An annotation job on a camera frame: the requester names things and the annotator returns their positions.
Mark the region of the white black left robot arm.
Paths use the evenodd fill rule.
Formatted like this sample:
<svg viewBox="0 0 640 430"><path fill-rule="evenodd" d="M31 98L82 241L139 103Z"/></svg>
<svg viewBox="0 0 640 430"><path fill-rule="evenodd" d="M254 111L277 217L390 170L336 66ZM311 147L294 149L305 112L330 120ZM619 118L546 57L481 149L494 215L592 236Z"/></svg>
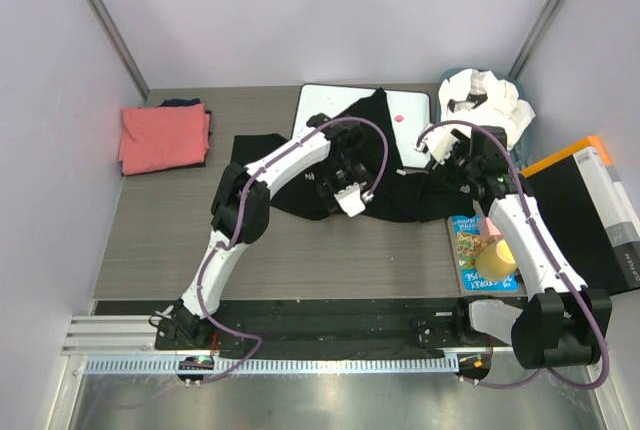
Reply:
<svg viewBox="0 0 640 430"><path fill-rule="evenodd" d="M319 163L338 169L327 195L346 215L362 213L380 183L350 153L364 126L361 117L311 117L291 140L247 165L229 164L211 205L211 233L205 255L187 290L165 311L152 315L158 350L201 349L220 324L213 316L244 251L262 237L270 221L271 200L295 177Z"/></svg>

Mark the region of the black floral print t-shirt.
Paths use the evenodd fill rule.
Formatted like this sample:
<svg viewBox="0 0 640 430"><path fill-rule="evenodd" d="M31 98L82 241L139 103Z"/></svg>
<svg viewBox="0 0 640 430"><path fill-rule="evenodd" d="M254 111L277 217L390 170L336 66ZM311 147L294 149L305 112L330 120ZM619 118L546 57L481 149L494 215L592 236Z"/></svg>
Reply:
<svg viewBox="0 0 640 430"><path fill-rule="evenodd" d="M403 164L392 128L388 94L383 89L378 88L372 95L357 100L340 115L364 118L376 124L384 132L388 146L383 146L377 130L362 123L348 123L353 132L339 157L305 168L272 197L272 207L306 220L324 220L342 212L325 187L335 182L338 171L345 172L349 183L369 184L383 170L373 201L362 212L364 216L394 223L424 223L475 215L469 195L451 189L435 176L399 173Z"/></svg>

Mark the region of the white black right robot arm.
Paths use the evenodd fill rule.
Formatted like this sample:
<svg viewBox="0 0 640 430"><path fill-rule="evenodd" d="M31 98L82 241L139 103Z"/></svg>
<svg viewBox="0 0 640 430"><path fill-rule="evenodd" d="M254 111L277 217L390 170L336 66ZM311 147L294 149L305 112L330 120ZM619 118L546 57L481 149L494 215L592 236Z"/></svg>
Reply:
<svg viewBox="0 0 640 430"><path fill-rule="evenodd" d="M609 366L605 340L612 311L608 294L591 289L572 268L543 221L533 192L506 148L499 127L461 120L428 125L416 148L429 170L467 185L483 214L501 232L527 292L522 308L477 299L467 306L472 330L509 344L525 369Z"/></svg>

